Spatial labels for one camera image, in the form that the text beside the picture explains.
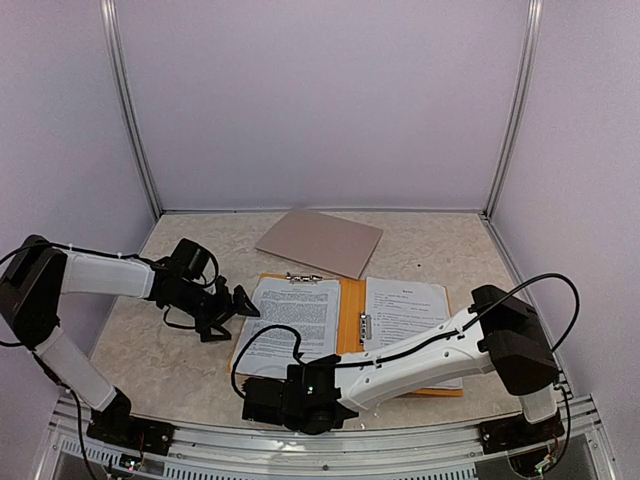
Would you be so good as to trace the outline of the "white printed sheet dense text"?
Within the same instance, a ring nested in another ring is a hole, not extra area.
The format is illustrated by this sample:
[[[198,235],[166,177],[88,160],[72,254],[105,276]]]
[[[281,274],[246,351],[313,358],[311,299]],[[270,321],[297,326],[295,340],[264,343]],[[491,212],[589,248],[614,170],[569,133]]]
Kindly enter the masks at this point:
[[[337,280],[293,283],[264,277],[253,292],[258,317],[245,320],[233,354],[236,373],[284,379],[295,362],[293,348],[301,338],[301,360],[334,354],[337,347],[341,286]]]

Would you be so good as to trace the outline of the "pink-brown file folder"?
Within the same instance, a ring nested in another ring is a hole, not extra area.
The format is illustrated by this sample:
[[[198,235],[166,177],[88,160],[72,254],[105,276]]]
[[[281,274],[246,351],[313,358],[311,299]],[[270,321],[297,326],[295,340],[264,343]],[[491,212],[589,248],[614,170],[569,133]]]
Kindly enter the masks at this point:
[[[292,210],[257,242],[256,249],[357,280],[383,230],[310,210]]]

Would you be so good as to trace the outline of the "white printed sheet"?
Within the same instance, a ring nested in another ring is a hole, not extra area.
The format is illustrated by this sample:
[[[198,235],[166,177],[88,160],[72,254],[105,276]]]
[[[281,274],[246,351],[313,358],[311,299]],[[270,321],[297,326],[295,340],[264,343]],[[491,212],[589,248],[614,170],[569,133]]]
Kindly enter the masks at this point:
[[[365,351],[376,350],[440,326],[450,318],[444,286],[412,281],[366,279],[364,312],[372,318],[373,336]]]

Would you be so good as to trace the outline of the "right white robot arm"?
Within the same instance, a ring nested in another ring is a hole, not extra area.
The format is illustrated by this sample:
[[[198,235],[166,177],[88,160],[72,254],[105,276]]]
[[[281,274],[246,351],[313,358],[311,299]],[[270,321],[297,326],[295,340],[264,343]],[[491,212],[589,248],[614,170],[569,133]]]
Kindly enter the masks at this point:
[[[511,426],[535,442],[558,415],[559,368],[533,306],[494,285],[443,325],[372,351],[304,359],[299,350],[284,379],[250,377],[235,389],[247,421],[318,435],[378,404],[433,384],[497,372],[522,413]]]

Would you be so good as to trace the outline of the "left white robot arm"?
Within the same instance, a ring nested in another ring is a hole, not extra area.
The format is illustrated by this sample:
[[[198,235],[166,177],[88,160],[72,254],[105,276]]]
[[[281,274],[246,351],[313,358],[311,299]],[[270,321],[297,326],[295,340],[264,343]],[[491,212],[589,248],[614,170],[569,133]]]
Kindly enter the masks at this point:
[[[56,243],[30,235],[1,258],[1,317],[14,339],[56,382],[91,410],[91,423],[115,442],[133,443],[140,424],[131,401],[88,358],[87,348],[66,330],[64,314],[81,298],[112,304],[124,297],[177,310],[191,322],[186,330],[203,343],[226,341],[235,316],[259,315],[244,288],[229,288],[214,254],[183,238],[158,259]]]

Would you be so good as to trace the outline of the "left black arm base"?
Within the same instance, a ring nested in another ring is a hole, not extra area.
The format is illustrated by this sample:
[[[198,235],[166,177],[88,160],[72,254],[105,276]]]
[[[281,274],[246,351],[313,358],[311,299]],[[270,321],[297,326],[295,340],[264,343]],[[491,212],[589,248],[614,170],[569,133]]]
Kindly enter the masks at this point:
[[[131,414],[130,399],[118,388],[103,410],[91,409],[90,438],[140,453],[167,456],[176,427]]]

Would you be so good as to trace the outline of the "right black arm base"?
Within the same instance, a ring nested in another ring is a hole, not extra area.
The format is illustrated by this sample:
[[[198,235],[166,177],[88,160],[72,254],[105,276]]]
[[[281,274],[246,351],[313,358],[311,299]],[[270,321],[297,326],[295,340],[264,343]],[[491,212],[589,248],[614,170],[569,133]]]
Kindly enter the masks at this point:
[[[565,433],[559,412],[539,423],[529,423],[523,414],[484,421],[478,431],[485,455],[553,440]]]

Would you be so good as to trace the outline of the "orange folder edge clip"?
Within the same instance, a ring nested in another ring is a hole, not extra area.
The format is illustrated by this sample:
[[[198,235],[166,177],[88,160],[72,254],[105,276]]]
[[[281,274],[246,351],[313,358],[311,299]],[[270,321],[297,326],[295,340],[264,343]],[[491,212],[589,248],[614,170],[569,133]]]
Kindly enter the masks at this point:
[[[287,272],[285,279],[292,284],[317,284],[324,280],[320,275],[316,274],[294,274]]]

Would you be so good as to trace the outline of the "orange folder centre clip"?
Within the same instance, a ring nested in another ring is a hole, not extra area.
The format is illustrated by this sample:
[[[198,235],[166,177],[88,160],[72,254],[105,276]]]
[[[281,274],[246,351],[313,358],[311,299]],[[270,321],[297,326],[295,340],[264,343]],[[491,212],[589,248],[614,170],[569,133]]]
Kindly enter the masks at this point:
[[[361,312],[359,315],[359,344],[364,346],[373,336],[372,318],[366,312]]]

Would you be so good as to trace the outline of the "left aluminium frame post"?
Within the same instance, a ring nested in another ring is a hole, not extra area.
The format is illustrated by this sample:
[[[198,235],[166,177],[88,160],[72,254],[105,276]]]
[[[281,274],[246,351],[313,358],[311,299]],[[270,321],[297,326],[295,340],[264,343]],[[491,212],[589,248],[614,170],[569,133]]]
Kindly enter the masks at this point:
[[[164,209],[147,159],[135,112],[133,96],[127,76],[124,49],[119,31],[116,2],[113,0],[100,1],[100,11],[117,98],[126,134],[132,150],[134,164],[152,217],[157,221],[163,215]]]

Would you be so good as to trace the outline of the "aluminium frame post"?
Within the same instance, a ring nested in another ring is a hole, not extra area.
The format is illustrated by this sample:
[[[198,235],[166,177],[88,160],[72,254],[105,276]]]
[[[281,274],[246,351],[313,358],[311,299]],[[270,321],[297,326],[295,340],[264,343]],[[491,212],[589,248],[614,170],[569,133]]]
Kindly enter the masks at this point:
[[[487,223],[492,222],[497,212],[499,200],[506,184],[508,170],[516,147],[522,118],[524,116],[531,77],[535,65],[543,4],[544,2],[542,0],[530,0],[528,2],[527,19],[517,69],[514,94],[507,117],[505,134],[499,150],[497,167],[491,182],[488,198],[483,209],[483,217],[486,219]]]
[[[135,112],[133,96],[127,76],[124,49],[119,31],[116,2],[113,0],[100,1],[100,11],[117,98],[126,134],[132,150],[134,164],[152,217],[157,221],[163,215],[164,209],[147,159]]]

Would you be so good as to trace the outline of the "right aluminium frame post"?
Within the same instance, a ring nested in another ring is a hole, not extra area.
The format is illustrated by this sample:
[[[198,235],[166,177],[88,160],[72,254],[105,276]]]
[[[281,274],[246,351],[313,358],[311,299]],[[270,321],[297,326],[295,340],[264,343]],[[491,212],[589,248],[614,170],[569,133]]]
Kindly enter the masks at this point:
[[[487,223],[492,222],[497,212],[499,200],[506,184],[508,170],[516,147],[522,118],[524,116],[531,77],[535,65],[543,4],[544,2],[542,0],[530,0],[528,2],[527,19],[517,69],[514,94],[507,117],[505,134],[499,150],[497,167],[491,182],[488,198],[483,209],[483,217],[486,219]]]

